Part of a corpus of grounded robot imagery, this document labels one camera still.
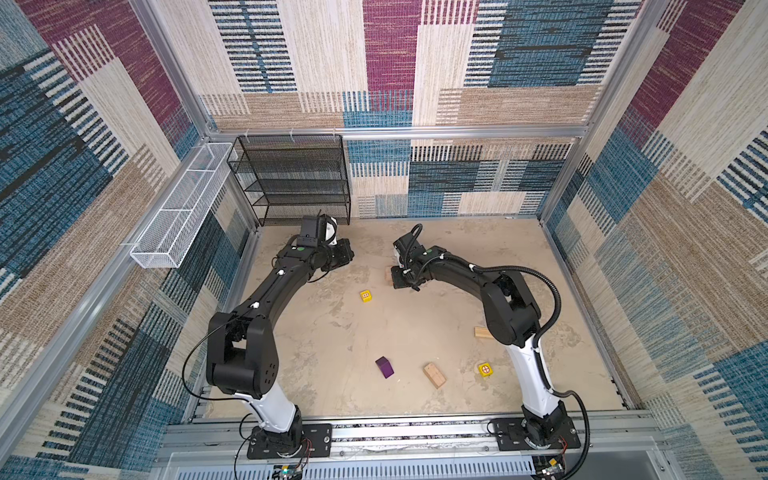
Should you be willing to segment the wood block front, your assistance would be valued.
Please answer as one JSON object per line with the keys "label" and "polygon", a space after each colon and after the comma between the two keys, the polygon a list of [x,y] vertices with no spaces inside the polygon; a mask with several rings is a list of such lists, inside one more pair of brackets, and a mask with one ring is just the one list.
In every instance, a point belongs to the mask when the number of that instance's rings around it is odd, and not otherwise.
{"label": "wood block front", "polygon": [[447,381],[445,375],[433,362],[427,363],[423,367],[423,372],[435,389],[440,389]]}

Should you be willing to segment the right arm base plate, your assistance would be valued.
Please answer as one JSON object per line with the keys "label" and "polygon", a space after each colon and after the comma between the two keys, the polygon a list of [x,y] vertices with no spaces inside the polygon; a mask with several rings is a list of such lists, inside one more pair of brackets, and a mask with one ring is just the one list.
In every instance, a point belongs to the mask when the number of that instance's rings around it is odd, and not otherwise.
{"label": "right arm base plate", "polygon": [[491,420],[487,425],[487,431],[496,439],[500,451],[534,451],[534,450],[558,450],[566,446],[568,451],[578,450],[582,447],[579,432],[571,418],[566,417],[560,422],[553,433],[545,434],[543,439],[535,442],[526,426],[525,418],[502,417]]}

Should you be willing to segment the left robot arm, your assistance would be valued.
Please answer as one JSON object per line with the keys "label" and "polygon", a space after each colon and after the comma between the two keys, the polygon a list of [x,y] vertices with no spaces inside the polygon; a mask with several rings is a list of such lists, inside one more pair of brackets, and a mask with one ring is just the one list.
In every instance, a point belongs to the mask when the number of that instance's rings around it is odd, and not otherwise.
{"label": "left robot arm", "polygon": [[335,218],[319,213],[301,221],[300,232],[275,255],[272,270],[256,290],[230,312],[209,321],[205,376],[226,400],[240,401],[259,423],[251,445],[269,454],[302,453],[300,408],[287,399],[277,381],[279,356],[274,327],[298,290],[354,258],[350,241],[338,236]]}

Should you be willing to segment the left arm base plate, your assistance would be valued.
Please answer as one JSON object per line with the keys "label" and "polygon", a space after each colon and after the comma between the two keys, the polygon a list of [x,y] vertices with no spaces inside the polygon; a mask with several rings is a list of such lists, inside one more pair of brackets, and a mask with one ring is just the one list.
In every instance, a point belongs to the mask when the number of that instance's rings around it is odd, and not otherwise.
{"label": "left arm base plate", "polygon": [[249,460],[326,458],[330,456],[332,425],[309,424],[301,430],[269,432],[255,426],[248,439]]}

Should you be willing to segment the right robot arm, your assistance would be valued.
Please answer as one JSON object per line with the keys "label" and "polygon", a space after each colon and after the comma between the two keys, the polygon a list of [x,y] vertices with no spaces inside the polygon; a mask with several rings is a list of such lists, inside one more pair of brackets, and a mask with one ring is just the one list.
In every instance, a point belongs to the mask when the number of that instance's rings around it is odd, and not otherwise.
{"label": "right robot arm", "polygon": [[[562,308],[557,287],[538,271],[522,266],[481,267],[448,250],[418,242],[421,226],[393,243],[398,265],[391,269],[396,289],[419,290],[427,281],[442,281],[480,300],[486,328],[512,359],[522,395],[527,442],[545,448],[557,440],[568,419],[562,397],[555,393],[544,362],[540,339],[556,323]],[[545,324],[541,309],[524,276],[541,280],[553,295],[554,310]]]}

